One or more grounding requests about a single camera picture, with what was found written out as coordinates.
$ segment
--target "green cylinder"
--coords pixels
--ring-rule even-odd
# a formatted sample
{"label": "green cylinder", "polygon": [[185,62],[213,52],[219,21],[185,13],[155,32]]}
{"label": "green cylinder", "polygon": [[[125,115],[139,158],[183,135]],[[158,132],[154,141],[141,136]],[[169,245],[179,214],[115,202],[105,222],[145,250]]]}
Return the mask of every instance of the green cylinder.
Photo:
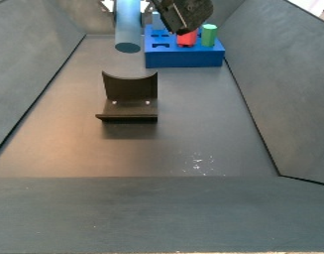
{"label": "green cylinder", "polygon": [[203,25],[202,30],[202,46],[213,47],[218,36],[218,26],[213,24]]}

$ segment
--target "black holder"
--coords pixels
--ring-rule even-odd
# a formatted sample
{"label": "black holder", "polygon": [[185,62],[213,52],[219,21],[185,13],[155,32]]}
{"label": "black holder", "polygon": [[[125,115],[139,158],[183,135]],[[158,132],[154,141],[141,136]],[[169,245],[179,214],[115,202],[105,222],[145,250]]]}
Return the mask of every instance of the black holder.
{"label": "black holder", "polygon": [[107,99],[102,121],[158,121],[158,72],[139,78],[102,73]]}

